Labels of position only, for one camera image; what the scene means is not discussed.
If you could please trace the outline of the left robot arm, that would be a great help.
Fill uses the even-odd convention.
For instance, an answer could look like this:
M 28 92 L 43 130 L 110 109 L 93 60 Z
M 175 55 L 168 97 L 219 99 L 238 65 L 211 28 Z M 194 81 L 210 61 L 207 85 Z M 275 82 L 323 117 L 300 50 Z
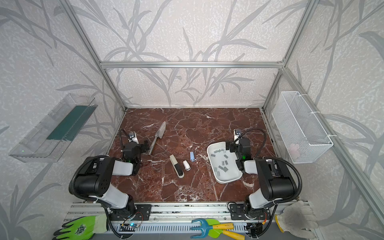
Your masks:
M 135 176 L 141 165 L 141 155 L 150 149 L 148 141 L 131 141 L 123 147 L 123 158 L 88 157 L 75 171 L 69 192 L 79 199 L 102 204 L 103 207 L 132 215 L 137 211 L 133 197 L 111 184 L 113 176 Z

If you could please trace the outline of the blue staple box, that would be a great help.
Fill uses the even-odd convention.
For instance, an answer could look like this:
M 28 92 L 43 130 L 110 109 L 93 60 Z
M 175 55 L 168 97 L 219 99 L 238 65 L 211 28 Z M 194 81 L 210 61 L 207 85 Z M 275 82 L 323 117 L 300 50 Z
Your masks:
M 190 152 L 190 161 L 191 162 L 195 162 L 196 161 L 194 152 Z

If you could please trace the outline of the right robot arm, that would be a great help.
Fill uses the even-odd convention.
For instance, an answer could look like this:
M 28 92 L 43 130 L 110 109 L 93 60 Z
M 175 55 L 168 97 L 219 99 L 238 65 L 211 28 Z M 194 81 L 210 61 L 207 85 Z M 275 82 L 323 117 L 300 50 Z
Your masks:
M 247 214 L 259 209 L 268 209 L 281 203 L 287 203 L 299 197 L 303 189 L 303 180 L 299 171 L 290 162 L 278 157 L 261 157 L 261 150 L 255 156 L 251 153 L 251 141 L 244 135 L 251 131 L 263 134 L 263 143 L 267 133 L 260 128 L 251 128 L 243 133 L 234 130 L 234 140 L 226 142 L 226 149 L 236 155 L 239 171 L 258 176 L 260 188 L 246 197 L 244 208 Z

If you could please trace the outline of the small white cylinder piece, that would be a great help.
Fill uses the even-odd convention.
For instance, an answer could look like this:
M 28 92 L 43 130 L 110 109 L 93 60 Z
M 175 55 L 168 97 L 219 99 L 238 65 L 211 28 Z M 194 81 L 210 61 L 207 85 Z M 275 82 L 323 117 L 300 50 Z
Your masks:
M 188 163 L 188 161 L 183 161 L 183 165 L 184 165 L 186 171 L 190 171 L 191 170 L 191 166 Z

